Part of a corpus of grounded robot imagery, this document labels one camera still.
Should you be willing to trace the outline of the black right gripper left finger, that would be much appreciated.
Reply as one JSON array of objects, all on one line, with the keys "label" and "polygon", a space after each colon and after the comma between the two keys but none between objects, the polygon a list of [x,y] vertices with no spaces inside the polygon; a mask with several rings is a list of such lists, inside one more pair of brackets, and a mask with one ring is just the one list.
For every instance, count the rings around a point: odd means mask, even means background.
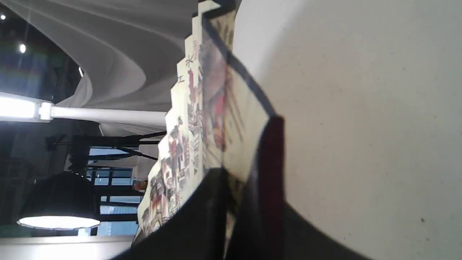
[{"label": "black right gripper left finger", "polygon": [[229,196],[224,169],[208,170],[183,207],[116,260],[222,260]]}]

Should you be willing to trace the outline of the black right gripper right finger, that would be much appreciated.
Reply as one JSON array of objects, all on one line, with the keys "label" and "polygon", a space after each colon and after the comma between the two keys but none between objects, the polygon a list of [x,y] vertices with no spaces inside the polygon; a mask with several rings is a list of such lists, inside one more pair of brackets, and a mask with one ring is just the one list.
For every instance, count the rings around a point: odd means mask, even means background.
[{"label": "black right gripper right finger", "polygon": [[282,190],[260,196],[259,180],[231,177],[237,213],[227,260],[364,260],[365,256],[331,239],[283,201]]}]

